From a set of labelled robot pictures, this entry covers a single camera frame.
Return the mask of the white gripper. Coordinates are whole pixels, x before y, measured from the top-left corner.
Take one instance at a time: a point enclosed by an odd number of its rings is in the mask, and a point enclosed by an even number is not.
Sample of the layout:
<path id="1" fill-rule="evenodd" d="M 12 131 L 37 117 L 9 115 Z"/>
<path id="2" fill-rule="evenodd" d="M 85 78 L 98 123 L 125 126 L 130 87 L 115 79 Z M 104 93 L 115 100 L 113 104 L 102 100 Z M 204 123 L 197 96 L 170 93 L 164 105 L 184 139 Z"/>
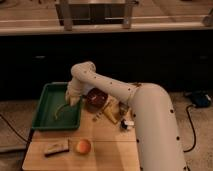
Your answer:
<path id="1" fill-rule="evenodd" d="M 85 93 L 85 84 L 78 79 L 68 82 L 65 101 L 69 106 L 74 106 L 80 101 L 80 96 Z"/>

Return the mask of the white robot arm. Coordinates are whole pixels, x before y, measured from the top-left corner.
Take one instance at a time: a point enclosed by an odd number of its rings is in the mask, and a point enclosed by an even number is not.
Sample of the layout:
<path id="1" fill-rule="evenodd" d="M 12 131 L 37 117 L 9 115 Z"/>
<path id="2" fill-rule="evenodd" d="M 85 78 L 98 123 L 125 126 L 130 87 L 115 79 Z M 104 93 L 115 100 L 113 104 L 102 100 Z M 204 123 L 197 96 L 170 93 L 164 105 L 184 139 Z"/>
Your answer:
<path id="1" fill-rule="evenodd" d="M 71 67 L 65 99 L 74 106 L 89 84 L 129 106 L 134 114 L 140 167 L 143 171 L 188 171 L 170 96 L 161 86 L 122 82 L 96 72 L 93 62 Z"/>

